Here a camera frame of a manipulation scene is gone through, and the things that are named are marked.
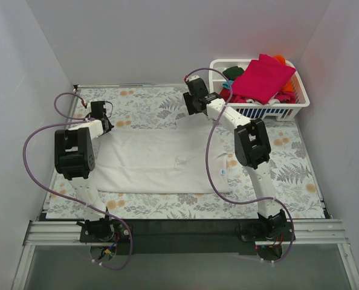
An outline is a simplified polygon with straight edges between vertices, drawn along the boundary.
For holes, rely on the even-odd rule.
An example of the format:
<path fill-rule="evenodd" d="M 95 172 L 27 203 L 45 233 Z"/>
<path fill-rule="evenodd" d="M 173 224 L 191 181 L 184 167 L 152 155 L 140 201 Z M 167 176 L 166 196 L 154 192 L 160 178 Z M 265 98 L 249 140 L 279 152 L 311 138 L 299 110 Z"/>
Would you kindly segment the white t shirt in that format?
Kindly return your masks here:
<path fill-rule="evenodd" d="M 101 138 L 94 184 L 103 192 L 214 193 L 205 166 L 213 122 L 204 114 L 180 118 L 176 129 L 117 129 Z M 221 193 L 230 192 L 227 153 L 212 136 L 209 169 Z"/>

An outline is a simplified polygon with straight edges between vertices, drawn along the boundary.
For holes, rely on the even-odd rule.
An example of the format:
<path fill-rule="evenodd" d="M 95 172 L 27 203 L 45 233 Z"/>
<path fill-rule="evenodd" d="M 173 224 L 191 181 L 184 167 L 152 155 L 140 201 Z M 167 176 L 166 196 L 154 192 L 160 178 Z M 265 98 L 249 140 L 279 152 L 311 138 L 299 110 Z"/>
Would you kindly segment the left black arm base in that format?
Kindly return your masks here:
<path fill-rule="evenodd" d="M 134 226 L 128 224 L 129 229 L 117 220 L 99 219 L 98 221 L 76 222 L 81 229 L 80 242 L 129 242 L 129 234 L 133 233 Z"/>

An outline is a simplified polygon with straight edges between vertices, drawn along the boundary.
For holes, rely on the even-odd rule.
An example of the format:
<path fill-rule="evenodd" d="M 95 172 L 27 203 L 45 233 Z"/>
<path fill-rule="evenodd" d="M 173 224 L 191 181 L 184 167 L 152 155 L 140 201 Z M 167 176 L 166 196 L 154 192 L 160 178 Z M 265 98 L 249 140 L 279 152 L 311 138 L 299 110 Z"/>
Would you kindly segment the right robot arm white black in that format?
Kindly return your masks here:
<path fill-rule="evenodd" d="M 183 94 L 188 113 L 203 113 L 215 122 L 205 152 L 205 166 L 212 189 L 217 190 L 209 169 L 209 151 L 215 127 L 221 124 L 233 134 L 236 159 L 250 176 L 256 196 L 260 235 L 266 240 L 280 237 L 287 226 L 287 218 L 283 206 L 276 201 L 276 189 L 270 176 L 271 146 L 264 121 L 245 117 L 226 105 L 219 94 L 208 91 L 198 76 L 186 77 L 184 82 L 189 90 Z"/>

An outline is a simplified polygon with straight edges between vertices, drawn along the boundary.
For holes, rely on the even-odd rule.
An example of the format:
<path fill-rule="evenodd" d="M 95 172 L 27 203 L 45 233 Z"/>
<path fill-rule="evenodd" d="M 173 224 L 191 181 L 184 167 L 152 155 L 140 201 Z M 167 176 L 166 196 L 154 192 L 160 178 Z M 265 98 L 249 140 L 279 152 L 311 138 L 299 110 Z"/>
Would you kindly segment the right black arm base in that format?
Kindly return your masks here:
<path fill-rule="evenodd" d="M 287 222 L 280 230 L 269 231 L 264 223 L 258 220 L 239 222 L 234 228 L 234 233 L 241 242 L 254 243 L 256 255 L 261 262 L 275 263 L 286 252 L 283 250 L 284 242 L 294 242 L 296 235 Z"/>

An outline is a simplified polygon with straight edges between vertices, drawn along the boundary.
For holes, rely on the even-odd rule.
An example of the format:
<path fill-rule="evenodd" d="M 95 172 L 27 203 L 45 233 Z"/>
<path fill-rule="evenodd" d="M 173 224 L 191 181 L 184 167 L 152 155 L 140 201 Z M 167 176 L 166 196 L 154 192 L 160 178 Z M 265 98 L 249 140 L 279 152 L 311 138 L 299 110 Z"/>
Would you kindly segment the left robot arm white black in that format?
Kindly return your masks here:
<path fill-rule="evenodd" d="M 89 122 L 54 134 L 54 165 L 76 191 L 76 198 L 85 205 L 84 220 L 98 221 L 105 217 L 106 206 L 94 184 L 95 156 L 92 141 L 114 127 L 107 116 L 105 101 L 92 101 Z"/>

